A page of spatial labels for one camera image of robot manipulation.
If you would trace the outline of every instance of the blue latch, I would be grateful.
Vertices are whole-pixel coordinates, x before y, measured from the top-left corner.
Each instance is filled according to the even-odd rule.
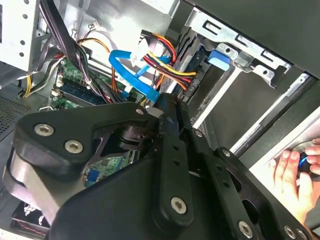
[[[208,62],[223,71],[227,71],[230,68],[230,58],[218,52],[217,50],[213,50],[209,57]]]

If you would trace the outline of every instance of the hand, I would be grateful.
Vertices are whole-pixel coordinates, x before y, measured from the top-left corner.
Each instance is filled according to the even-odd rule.
[[[312,164],[310,171],[320,175],[320,138],[312,141],[315,146],[307,147],[305,153],[308,155],[307,161]]]
[[[278,165],[275,160],[270,161],[271,184],[267,188],[302,225],[305,225],[307,213],[315,207],[319,198],[320,182],[312,182],[310,176],[303,172],[299,176],[300,186],[297,188],[299,160],[298,152],[286,150],[282,153]]]

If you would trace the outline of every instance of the silver screw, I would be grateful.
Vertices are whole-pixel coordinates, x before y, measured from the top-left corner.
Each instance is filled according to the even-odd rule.
[[[245,221],[239,221],[238,227],[240,232],[246,236],[247,239],[252,239],[254,234],[250,228],[250,226]]]
[[[171,207],[175,210],[178,214],[185,214],[187,212],[187,205],[186,203],[179,197],[174,196],[171,199]]]
[[[195,134],[199,137],[199,138],[202,138],[202,133],[198,130],[195,131]]]
[[[291,230],[290,227],[288,227],[287,225],[285,225],[285,226],[283,227],[283,229],[284,229],[284,231],[286,232],[286,234],[287,234],[290,238],[296,239],[296,235],[295,235],[294,231]]]
[[[136,109],[135,110],[138,114],[140,114],[140,115],[144,115],[145,113],[144,113],[144,111],[142,111],[141,109]]]
[[[307,236],[305,235],[305,233],[299,229],[299,228],[296,228],[298,234],[303,238],[303,240],[308,240]]]
[[[65,150],[72,154],[79,154],[84,150],[84,146],[81,142],[76,140],[69,140],[64,144]]]
[[[34,127],[34,131],[36,134],[43,136],[43,137],[48,137],[54,134],[55,130],[52,126],[49,124],[41,123],[38,124]]]
[[[222,152],[223,152],[223,154],[226,155],[227,157],[230,157],[230,152],[228,152],[227,150],[223,149]]]

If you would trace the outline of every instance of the motherboard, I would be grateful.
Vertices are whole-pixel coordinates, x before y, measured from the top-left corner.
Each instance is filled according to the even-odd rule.
[[[105,75],[91,72],[94,78],[99,78],[111,85],[111,78]],[[125,85],[117,82],[120,92],[125,90]],[[137,101],[142,95],[138,92],[130,92],[128,99]],[[92,107],[104,105],[106,102],[95,95],[87,83],[83,74],[77,70],[67,59],[61,61],[57,78],[51,92],[50,106],[54,110],[65,110],[81,107]],[[120,169],[126,167],[133,159],[133,152],[129,151],[123,156],[109,157],[96,163],[88,165],[84,170],[84,185],[92,186],[94,183],[112,175]]]

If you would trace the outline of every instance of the black mechanical arm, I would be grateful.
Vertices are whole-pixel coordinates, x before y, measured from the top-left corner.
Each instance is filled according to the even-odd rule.
[[[210,149],[169,94],[148,111],[107,104],[23,117],[3,182],[51,223],[48,240],[311,240],[227,149]],[[140,159],[89,188],[106,156]]]

